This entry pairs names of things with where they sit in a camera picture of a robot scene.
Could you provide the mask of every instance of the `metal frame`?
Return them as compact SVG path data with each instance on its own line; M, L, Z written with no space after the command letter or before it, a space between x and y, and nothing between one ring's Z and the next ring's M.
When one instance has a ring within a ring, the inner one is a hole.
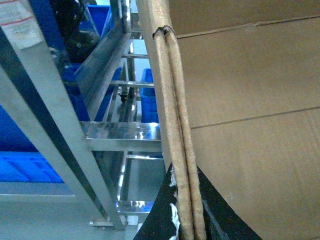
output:
M137 88L154 85L135 82L134 58L148 56L134 54L130 39L143 36L137 27L138 15L131 16L128 4L129 0L110 1L114 28L76 73L89 117L94 120L115 70L124 66L124 79L112 83L113 104L118 88L122 87L123 93L129 88L125 112L116 123L79 122L44 38L37 45L19 50L0 29L0 104L65 182L0 183L0 201L85 203L92 226L109 226L111 219L118 230L124 229L121 215L149 213L142 209L144 201L120 201L123 190L119 182L114 185L105 165L108 156L93 152L123 152L118 155L122 158L122 181L131 160L162 161L130 154L161 152L161 138L158 124L133 122L139 99ZM111 119L113 104L109 103L104 121Z

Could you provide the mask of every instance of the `black surface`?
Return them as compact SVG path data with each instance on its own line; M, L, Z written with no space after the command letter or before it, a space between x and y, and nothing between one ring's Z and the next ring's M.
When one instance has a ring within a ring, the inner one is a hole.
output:
M133 240L168 240L176 234L170 203L176 205L176 187L170 187L171 169L165 175L150 214ZM261 240L233 211L204 173L198 168L200 193L208 240Z
M159 194L155 199L150 214L133 240L169 240L176 234L176 227L172 222L170 203L177 204L174 197L176 187L170 187L171 169L165 175Z

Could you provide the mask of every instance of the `white sticker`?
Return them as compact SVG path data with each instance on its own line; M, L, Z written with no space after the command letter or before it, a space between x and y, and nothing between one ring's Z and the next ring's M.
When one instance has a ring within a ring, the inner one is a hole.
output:
M9 41L19 49L42 41L37 21L18 0L0 0L0 26Z

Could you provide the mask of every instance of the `floor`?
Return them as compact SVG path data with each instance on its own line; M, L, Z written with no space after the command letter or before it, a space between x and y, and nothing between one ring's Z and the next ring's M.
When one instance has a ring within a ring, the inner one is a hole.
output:
M132 240L125 231L89 226L80 203L1 202L0 240Z

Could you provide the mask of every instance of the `cardboard sheet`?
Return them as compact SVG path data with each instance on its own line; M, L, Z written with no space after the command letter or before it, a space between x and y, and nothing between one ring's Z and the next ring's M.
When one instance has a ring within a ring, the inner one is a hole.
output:
M318 15L318 0L141 0L166 166L176 156L166 79L152 34L197 34ZM181 38L196 162L264 240L320 237L320 19Z
M191 128L320 106L320 18L178 43Z
M320 109L193 129L198 166L263 240L320 236Z
M178 189L177 208L186 240L205 240L206 230L198 171L187 115L179 46L171 26L168 2L139 1L140 20L157 98L163 157L172 161Z
M320 0L169 0L178 36L320 14Z

